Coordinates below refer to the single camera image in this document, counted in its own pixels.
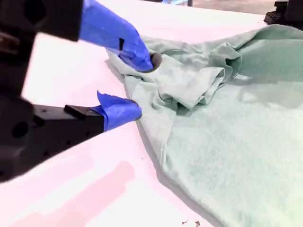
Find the table surface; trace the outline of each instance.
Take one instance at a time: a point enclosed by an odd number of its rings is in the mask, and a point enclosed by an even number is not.
[[[189,43],[265,25],[260,15],[137,0],[101,2],[142,35]],[[25,98],[41,105],[95,106],[97,90],[126,97],[104,48],[38,35]],[[101,134],[1,184],[0,226],[195,227],[196,221],[219,226],[169,184],[154,159],[134,122]]]

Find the black object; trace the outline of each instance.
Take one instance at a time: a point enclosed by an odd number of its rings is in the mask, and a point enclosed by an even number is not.
[[[275,7],[275,11],[266,14],[266,23],[288,25],[303,30],[303,0],[279,0],[275,2]]]
[[[77,41],[82,4],[0,0],[0,182],[103,132],[103,116],[89,108],[32,105],[20,96],[36,34]]]

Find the wrinkled cloth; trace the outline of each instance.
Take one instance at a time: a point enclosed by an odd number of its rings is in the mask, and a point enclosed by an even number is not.
[[[154,72],[109,57],[167,177],[226,227],[301,227],[303,32],[143,40],[162,54]]]

